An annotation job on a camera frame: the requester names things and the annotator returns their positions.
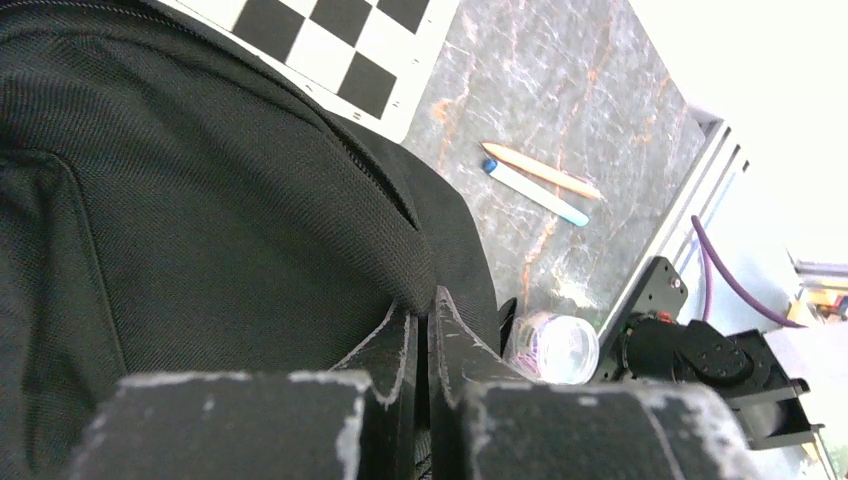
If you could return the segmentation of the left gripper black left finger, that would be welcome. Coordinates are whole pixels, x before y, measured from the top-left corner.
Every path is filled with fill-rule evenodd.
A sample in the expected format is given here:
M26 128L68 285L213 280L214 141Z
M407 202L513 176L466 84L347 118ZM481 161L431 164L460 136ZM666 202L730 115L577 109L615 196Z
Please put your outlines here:
M410 479L418 322L391 308L338 364L121 380L67 479Z

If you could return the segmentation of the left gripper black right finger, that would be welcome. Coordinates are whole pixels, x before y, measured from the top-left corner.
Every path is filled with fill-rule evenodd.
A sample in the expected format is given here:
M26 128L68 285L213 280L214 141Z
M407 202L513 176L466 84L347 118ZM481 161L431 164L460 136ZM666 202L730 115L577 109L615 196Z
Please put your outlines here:
M445 288L428 315L436 479L756 479L741 430L698 385L551 385L512 370Z

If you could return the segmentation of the black student backpack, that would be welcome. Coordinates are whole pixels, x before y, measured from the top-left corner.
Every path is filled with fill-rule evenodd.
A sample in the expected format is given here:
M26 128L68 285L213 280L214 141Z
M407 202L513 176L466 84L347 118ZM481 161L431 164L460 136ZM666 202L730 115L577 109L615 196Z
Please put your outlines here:
M495 353L468 207L222 34L148 1L1 5L1 475L67 479L151 373L322 371L445 288Z

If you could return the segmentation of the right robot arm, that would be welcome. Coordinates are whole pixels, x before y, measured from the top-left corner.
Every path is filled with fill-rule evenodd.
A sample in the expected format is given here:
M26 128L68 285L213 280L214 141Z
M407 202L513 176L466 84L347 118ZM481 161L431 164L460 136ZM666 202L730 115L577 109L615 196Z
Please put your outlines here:
M756 330L727 337L700 320L683 325L640 315L619 334L612 357L614 380L698 383L713 389L754 450L813 442L823 428L809 420L800 400L810 391L808 382L790 377Z

